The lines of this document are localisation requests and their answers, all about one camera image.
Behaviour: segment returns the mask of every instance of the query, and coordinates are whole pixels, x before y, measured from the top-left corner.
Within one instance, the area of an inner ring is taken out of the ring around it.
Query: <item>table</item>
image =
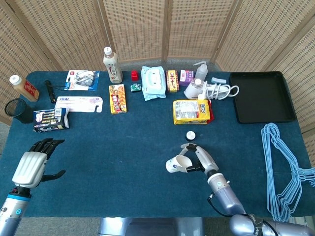
[[[40,90],[40,99],[30,103],[36,110],[52,109],[44,81],[62,86],[67,72],[36,71],[27,79]],[[209,72],[228,79],[229,72]],[[172,104],[185,99],[167,93],[164,99],[144,101],[131,93],[130,72],[124,72],[128,112],[112,115],[110,81],[101,72],[97,91],[60,91],[56,96],[101,96],[102,113],[70,113],[68,130],[35,133],[32,124],[13,119],[0,160],[0,199],[14,186],[11,179],[22,154],[44,138],[65,139],[51,156],[45,174],[65,169],[55,181],[32,190],[28,217],[218,217],[206,199],[211,189],[202,172],[170,174],[165,162],[180,152],[185,134],[196,132],[195,143],[206,149],[248,213],[269,216],[266,209],[266,170],[260,131],[264,124],[239,124],[233,99],[213,101],[215,120],[207,125],[174,125]],[[301,168],[310,162],[297,121],[277,124],[281,138],[296,155]],[[290,168],[273,149],[277,192],[287,185]],[[295,216],[315,213],[315,190],[303,183],[303,194]]]

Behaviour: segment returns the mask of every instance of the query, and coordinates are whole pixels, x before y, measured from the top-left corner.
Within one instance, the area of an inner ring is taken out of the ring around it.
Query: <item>red cap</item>
[[[138,72],[136,70],[131,71],[131,80],[137,81],[138,80]]]

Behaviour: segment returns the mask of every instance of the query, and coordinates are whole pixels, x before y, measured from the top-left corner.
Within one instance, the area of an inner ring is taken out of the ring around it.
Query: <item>black cup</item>
[[[9,101],[4,111],[8,116],[18,119],[23,124],[33,122],[33,109],[21,98]]]

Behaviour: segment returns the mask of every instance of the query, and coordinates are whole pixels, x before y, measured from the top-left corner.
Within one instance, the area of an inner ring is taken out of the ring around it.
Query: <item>yellow snack bag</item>
[[[207,124],[214,119],[208,100],[176,100],[173,102],[174,124]]]
[[[109,86],[110,112],[112,114],[127,112],[124,85]]]

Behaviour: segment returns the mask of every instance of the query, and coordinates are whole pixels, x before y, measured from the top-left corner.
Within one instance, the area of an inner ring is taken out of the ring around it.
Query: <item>snack box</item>
[[[179,80],[179,85],[188,86],[193,80],[192,70],[181,70],[181,78]]]
[[[214,116],[208,100],[176,100],[173,118],[174,124],[208,124]]]
[[[124,85],[109,86],[110,112],[112,114],[127,112],[126,94]]]
[[[167,90],[169,92],[179,91],[178,74],[176,70],[166,71]]]

